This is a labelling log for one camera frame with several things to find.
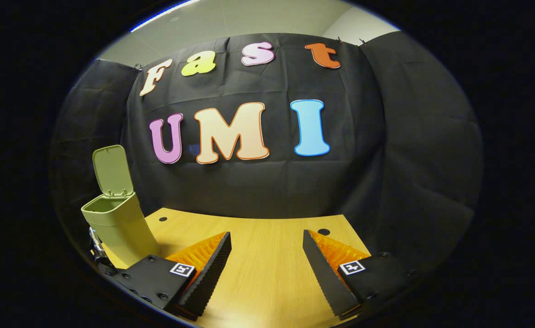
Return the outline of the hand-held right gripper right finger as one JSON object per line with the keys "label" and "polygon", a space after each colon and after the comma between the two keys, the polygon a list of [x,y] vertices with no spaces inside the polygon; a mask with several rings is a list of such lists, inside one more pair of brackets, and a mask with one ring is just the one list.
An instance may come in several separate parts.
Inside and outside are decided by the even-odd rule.
{"label": "hand-held right gripper right finger", "polygon": [[302,247],[340,319],[375,315],[413,284],[413,269],[388,252],[371,255],[309,229]]}

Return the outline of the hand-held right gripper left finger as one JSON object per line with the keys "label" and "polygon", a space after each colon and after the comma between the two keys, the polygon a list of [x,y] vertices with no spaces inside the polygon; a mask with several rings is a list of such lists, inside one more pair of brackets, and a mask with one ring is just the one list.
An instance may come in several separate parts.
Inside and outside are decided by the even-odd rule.
{"label": "hand-held right gripper left finger", "polygon": [[114,282],[155,307],[196,320],[202,316],[232,250],[221,232],[166,258],[148,255],[113,272]]}

